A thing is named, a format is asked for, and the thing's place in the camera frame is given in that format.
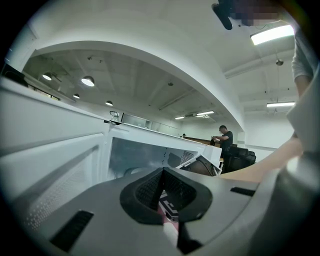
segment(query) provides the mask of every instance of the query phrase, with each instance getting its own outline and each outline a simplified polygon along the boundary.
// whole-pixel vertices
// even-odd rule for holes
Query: ceiling
[[[78,0],[73,5],[72,1],[69,3],[72,14],[121,9],[140,12],[150,19],[164,20],[178,27],[217,61],[245,113],[288,111],[284,108],[267,109],[266,104],[298,99],[291,71],[295,44],[293,36],[254,45],[250,35],[284,23],[246,27],[238,26],[239,23],[233,20],[233,29],[226,30],[211,10],[213,2],[217,0]],[[277,58],[284,60],[282,66],[276,65]],[[43,72],[50,70],[63,83],[48,83],[41,77]],[[225,115],[212,100],[195,91],[191,84],[146,62],[114,52],[56,51],[31,58],[24,71],[68,97],[79,93],[82,100],[91,103],[103,104],[95,102],[95,93],[111,98],[135,98],[171,117],[211,109],[216,112],[213,116],[215,120]],[[94,88],[80,82],[84,75],[94,77]]]

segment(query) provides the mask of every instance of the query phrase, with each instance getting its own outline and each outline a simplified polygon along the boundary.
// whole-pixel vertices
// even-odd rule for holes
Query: man in black shirt
[[[223,134],[222,136],[213,136],[213,140],[220,140],[220,147],[222,149],[221,157],[224,157],[224,153],[229,150],[234,142],[234,135],[227,129],[225,125],[221,125],[219,131]]]

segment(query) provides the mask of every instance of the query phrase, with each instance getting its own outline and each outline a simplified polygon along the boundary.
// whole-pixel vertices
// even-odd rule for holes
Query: person
[[[319,65],[319,60],[304,37],[297,22],[275,0],[218,0],[212,9],[227,30],[232,29],[229,18],[241,20],[244,26],[261,26],[284,21],[294,30],[294,57],[292,60],[293,80],[299,98],[309,86]],[[221,175],[222,178],[260,182],[266,172],[282,168],[289,159],[300,156],[303,147],[299,138],[292,137],[269,156],[247,168]]]
[[[229,150],[231,145],[234,142],[234,135],[231,131],[227,129],[225,125],[221,125],[219,127],[219,131],[223,134],[222,136],[213,136],[212,139],[215,141],[216,139],[220,140],[220,148],[221,157],[224,157],[224,154]]]

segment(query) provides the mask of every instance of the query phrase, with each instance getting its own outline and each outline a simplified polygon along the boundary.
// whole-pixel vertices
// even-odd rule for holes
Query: sleeve
[[[313,71],[304,52],[302,51],[301,45],[297,39],[294,40],[294,42],[294,57],[292,60],[293,80],[295,80],[299,76],[307,76],[312,78]]]

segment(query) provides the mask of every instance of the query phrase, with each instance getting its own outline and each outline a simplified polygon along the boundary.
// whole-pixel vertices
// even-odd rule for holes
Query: black rectangular slot
[[[68,252],[93,216],[94,214],[91,212],[79,210],[50,242]]]
[[[237,187],[237,186],[234,186],[233,188],[231,188],[230,191],[238,194],[246,195],[249,197],[252,197],[256,192],[255,190],[252,190],[252,189],[246,189],[246,188]]]

